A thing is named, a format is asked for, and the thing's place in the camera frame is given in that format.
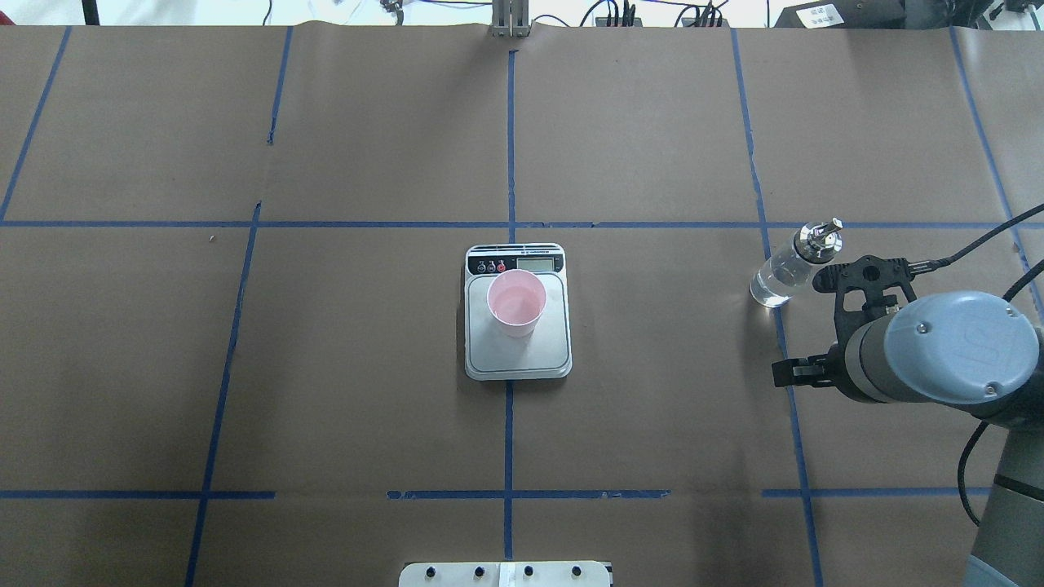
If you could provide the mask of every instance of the digital scale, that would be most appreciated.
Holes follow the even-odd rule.
[[[490,284],[508,269],[533,273],[547,291],[537,328],[521,338],[500,330],[485,302]],[[547,242],[472,246],[464,261],[464,306],[465,371],[472,379],[555,379],[573,368],[562,246]]]

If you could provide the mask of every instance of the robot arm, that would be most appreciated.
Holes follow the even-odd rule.
[[[1010,430],[965,586],[1044,581],[1044,333],[1004,299],[952,291],[918,300],[918,263],[867,256],[821,269],[837,343],[773,365],[777,386],[833,386],[868,403],[935,402]],[[899,308],[898,287],[908,305]],[[845,296],[867,303],[847,311]]]

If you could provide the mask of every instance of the blue tape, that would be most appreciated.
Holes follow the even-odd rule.
[[[507,242],[515,242],[515,53],[517,52],[518,49],[507,52]]]
[[[275,499],[275,491],[94,491],[28,489],[0,491],[0,499]]]
[[[4,220],[0,226],[10,228],[238,228],[251,227],[242,220]]]
[[[669,489],[603,489],[603,490],[524,490],[513,494],[515,499],[663,499]]]
[[[382,221],[382,220],[266,220],[263,229],[503,229],[508,222]]]
[[[504,382],[504,560],[515,557],[512,497],[515,492],[515,381]]]
[[[746,86],[743,84],[743,66],[739,53],[739,36],[736,29],[730,29],[732,33],[732,52],[736,64],[736,84],[739,86],[739,104],[743,115],[743,131],[746,136],[746,150],[751,164],[751,181],[754,182],[754,193],[758,208],[758,219],[761,228],[761,248],[765,259],[772,256],[772,245],[768,241],[768,222],[765,218],[765,203],[761,191],[761,180],[758,178],[758,169],[754,163],[754,131],[751,127],[751,112],[746,102]],[[787,356],[786,334],[783,330],[783,316],[779,308],[773,310],[776,318],[776,336],[780,352]],[[805,466],[805,450],[801,441],[801,423],[798,418],[798,403],[794,400],[793,389],[787,388],[787,397],[790,401],[790,433],[793,437],[793,451],[798,461],[798,478],[801,483],[802,506],[805,510],[805,531],[808,538],[808,549],[812,558],[812,577],[816,587],[823,587],[823,568],[820,564],[820,545],[815,535],[815,518],[812,515],[812,497],[808,485],[808,471]]]
[[[217,446],[221,437],[221,422],[224,418],[224,405],[229,397],[229,383],[232,380],[232,357],[239,341],[239,321],[243,314],[243,294],[246,291],[246,279],[251,274],[251,263],[254,260],[254,243],[257,241],[258,224],[261,218],[261,203],[254,207],[254,217],[251,220],[251,235],[246,240],[246,255],[243,257],[243,269],[239,276],[239,291],[236,294],[236,307],[232,315],[232,330],[229,333],[229,348],[224,353],[224,370],[221,373],[221,390],[217,396],[217,408],[214,410],[214,428],[210,436],[210,449],[207,452],[207,468],[204,470],[203,491],[210,492],[214,477],[214,463],[217,461]],[[185,572],[185,587],[191,587],[195,581],[196,560],[199,557],[199,545],[203,542],[203,530],[207,521],[208,497],[199,500],[196,511],[195,531],[192,533],[192,549],[189,554],[189,566]]]
[[[844,489],[813,489],[812,497],[952,497],[954,487],[874,487]],[[969,487],[968,495],[990,495],[989,487]],[[761,496],[769,499],[801,497],[798,489],[766,489]]]
[[[764,250],[765,258],[772,256],[772,248],[768,244],[768,228],[765,218],[765,202],[761,194],[761,179],[758,177],[758,167],[754,163],[754,131],[751,127],[751,111],[746,103],[746,85],[743,83],[743,65],[739,57],[739,36],[735,28],[729,30],[732,34],[732,55],[736,64],[736,84],[739,86],[739,109],[743,115],[743,135],[746,138],[746,155],[751,165],[751,181],[754,183],[755,204],[758,208],[758,222],[761,229],[761,248]]]
[[[196,523],[195,530],[192,531],[192,550],[189,551],[189,566],[185,570],[185,587],[192,587],[195,583],[195,567],[199,562],[199,544],[203,543],[203,526],[207,519],[207,503],[206,498],[199,500],[199,506],[196,508]]]
[[[527,229],[757,229],[761,222],[741,221],[556,221],[549,222],[515,222],[519,228]]]
[[[490,491],[389,491],[387,498],[394,501],[410,499],[503,499],[504,492],[497,490]]]
[[[997,170],[997,163],[993,157],[993,148],[990,147],[990,141],[986,137],[986,130],[982,127],[982,120],[979,118],[978,107],[975,104],[975,96],[972,94],[971,85],[968,83],[968,72],[965,70],[965,58],[960,53],[960,43],[957,41],[957,29],[950,27],[950,43],[953,45],[953,58],[957,63],[957,72],[960,74],[960,86],[965,90],[965,98],[968,100],[968,108],[972,113],[972,121],[975,123],[975,132],[978,134],[979,142],[982,144],[982,152],[986,154],[987,164],[990,166],[990,174],[993,177],[994,186],[997,188],[997,195],[1000,197],[1000,206],[1004,209],[1004,215],[1007,219],[1012,219],[1014,214],[1012,214],[1012,205],[1007,199],[1007,192],[1004,190],[1004,183],[1000,180],[1000,171]],[[1019,250],[1019,261],[1022,263],[1022,271],[1029,271],[1029,261],[1026,259],[1026,250],[1022,245],[1022,238],[1019,237],[1019,231],[1013,230],[1012,236],[1015,239],[1015,245]],[[1040,290],[1037,287],[1037,283],[1029,282],[1029,292],[1034,298],[1034,306],[1037,309],[1038,320],[1044,322],[1044,303],[1041,302]]]
[[[283,62],[279,66],[279,81],[276,83],[276,99],[271,102],[271,126],[268,128],[268,144],[276,140],[276,119],[279,118],[279,103],[283,98],[283,80],[286,78],[286,62],[290,58],[290,40],[293,39],[293,27],[286,27],[286,40],[283,41]]]
[[[22,150],[18,154],[18,161],[15,162],[15,169],[10,173],[10,181],[7,182],[7,191],[4,193],[3,203],[0,203],[0,220],[7,215],[7,207],[10,206],[10,198],[15,195],[15,186],[18,185],[18,177],[22,173],[22,165],[29,154],[29,145],[32,144],[32,136],[37,133],[37,124],[40,123],[40,115],[44,113],[44,105],[47,103],[47,96],[51,93],[51,86],[54,85],[54,76],[58,73],[58,66],[62,65],[62,57],[65,55],[66,46],[69,45],[69,34],[72,27],[67,26],[62,34],[62,43],[58,45],[58,52],[54,55],[54,63],[51,64],[51,72],[44,84],[44,91],[40,94],[40,101],[37,102],[37,111],[32,113],[32,121],[29,122],[29,130],[25,133],[25,140],[22,141]]]
[[[410,499],[662,499],[670,495],[669,489],[536,489],[503,492],[500,490],[431,490],[389,491],[393,501]]]
[[[8,228],[236,228],[248,229],[248,220],[3,220],[0,227]],[[507,229],[512,222],[503,221],[450,221],[450,220],[262,220],[262,229]],[[748,221],[517,221],[520,229],[797,229],[804,222],[748,222]],[[996,222],[846,222],[853,229],[879,230],[989,230]],[[1044,222],[1022,222],[1020,230],[1041,230]]]

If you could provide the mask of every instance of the label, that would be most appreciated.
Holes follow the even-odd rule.
[[[797,10],[797,14],[805,28],[823,28],[824,26],[845,24],[845,19],[841,18],[840,13],[833,4],[804,8]]]

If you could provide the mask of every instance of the plastic cup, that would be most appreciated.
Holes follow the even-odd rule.
[[[498,275],[490,284],[485,304],[504,334],[521,338],[537,328],[537,321],[547,305],[547,290],[533,274],[511,269]]]

